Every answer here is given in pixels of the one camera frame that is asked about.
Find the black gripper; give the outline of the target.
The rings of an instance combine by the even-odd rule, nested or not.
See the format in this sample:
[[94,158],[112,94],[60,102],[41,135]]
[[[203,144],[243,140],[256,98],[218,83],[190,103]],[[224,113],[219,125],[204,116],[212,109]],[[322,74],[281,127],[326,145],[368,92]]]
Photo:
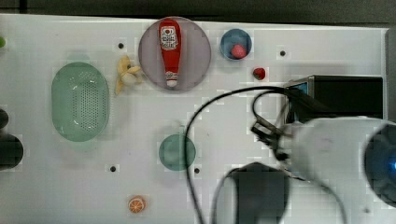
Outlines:
[[291,139],[292,134],[287,133],[284,128],[279,129],[268,121],[256,120],[250,130],[258,140],[268,146],[278,161],[287,160],[290,155],[280,145],[283,138]]

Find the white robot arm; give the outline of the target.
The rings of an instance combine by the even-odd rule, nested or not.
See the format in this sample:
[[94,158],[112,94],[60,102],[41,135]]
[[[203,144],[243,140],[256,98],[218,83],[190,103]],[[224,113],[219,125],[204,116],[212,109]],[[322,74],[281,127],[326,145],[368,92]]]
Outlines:
[[313,119],[290,132],[278,167],[223,177],[210,224],[395,224],[394,123]]

